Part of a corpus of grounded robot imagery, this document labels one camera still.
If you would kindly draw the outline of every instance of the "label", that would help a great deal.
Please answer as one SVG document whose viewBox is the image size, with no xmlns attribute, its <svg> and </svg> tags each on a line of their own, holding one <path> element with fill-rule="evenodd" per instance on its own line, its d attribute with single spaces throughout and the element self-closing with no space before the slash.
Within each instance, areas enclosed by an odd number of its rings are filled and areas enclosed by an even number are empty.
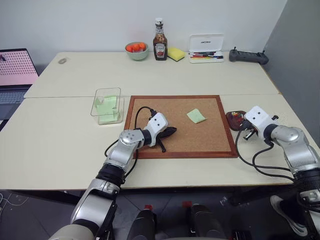
<svg viewBox="0 0 320 240">
<path fill-rule="evenodd" d="M 155 33 L 156 34 L 163 34 L 164 33 L 164 29 L 162 27 L 155 27 Z"/>
<path fill-rule="evenodd" d="M 165 51 L 166 51 L 166 45 L 163 43 L 157 43 L 155 46 L 155 54 L 158 58 L 164 58 L 165 57 Z"/>
</svg>

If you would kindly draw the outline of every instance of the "cherry tomato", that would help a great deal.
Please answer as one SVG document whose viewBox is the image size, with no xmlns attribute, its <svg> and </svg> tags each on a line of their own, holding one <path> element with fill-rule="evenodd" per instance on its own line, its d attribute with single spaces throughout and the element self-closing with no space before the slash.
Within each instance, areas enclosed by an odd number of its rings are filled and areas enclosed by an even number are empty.
<svg viewBox="0 0 320 240">
<path fill-rule="evenodd" d="M 130 53 L 132 53 L 133 52 L 133 47 L 131 45 L 128 45 L 128 46 L 125 47 L 125 50 L 127 50 Z"/>
<path fill-rule="evenodd" d="M 138 52 L 140 50 L 139 44 L 135 43 L 132 45 L 133 51 Z"/>
<path fill-rule="evenodd" d="M 146 50 L 146 44 L 144 42 L 139 43 L 139 47 L 144 51 Z"/>
</svg>

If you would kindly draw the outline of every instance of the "bowl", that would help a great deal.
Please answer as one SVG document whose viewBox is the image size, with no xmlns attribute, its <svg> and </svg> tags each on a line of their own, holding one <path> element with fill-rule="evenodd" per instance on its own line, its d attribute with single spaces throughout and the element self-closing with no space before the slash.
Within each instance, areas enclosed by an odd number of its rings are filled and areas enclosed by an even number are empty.
<svg viewBox="0 0 320 240">
<path fill-rule="evenodd" d="M 128 43 L 125 47 L 124 47 L 124 50 L 126 51 L 126 53 L 128 54 L 129 58 L 131 58 L 132 60 L 136 60 L 136 61 L 139 61 L 139 60 L 142 60 L 142 59 L 145 59 L 148 54 L 149 54 L 149 47 L 148 47 L 148 44 L 145 43 L 145 50 L 144 51 L 141 51 L 141 52 L 129 52 L 127 51 L 127 46 L 128 45 L 131 45 L 131 44 L 138 44 L 140 43 L 139 41 L 134 41 L 134 42 L 131 42 L 131 43 Z"/>
</svg>

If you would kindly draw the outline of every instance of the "game controller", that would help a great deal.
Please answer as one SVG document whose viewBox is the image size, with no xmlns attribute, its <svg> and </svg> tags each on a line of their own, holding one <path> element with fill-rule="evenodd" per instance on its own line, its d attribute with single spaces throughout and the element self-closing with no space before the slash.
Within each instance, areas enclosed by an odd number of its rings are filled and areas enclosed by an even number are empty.
<svg viewBox="0 0 320 240">
<path fill-rule="evenodd" d="M 269 61 L 269 58 L 263 52 L 253 53 L 247 51 L 238 51 L 236 47 L 230 50 L 229 52 L 229 60 L 231 62 L 236 61 L 245 61 L 245 62 L 255 62 L 261 65 L 266 64 Z"/>
</svg>

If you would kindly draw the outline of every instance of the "yellow sponge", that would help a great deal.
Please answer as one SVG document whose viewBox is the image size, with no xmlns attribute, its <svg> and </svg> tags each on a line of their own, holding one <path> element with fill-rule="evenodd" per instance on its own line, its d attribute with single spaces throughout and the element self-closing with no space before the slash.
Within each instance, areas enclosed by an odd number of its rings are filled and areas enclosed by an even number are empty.
<svg viewBox="0 0 320 240">
<path fill-rule="evenodd" d="M 185 52 L 176 47 L 168 47 L 168 57 L 178 62 L 185 57 Z"/>
</svg>

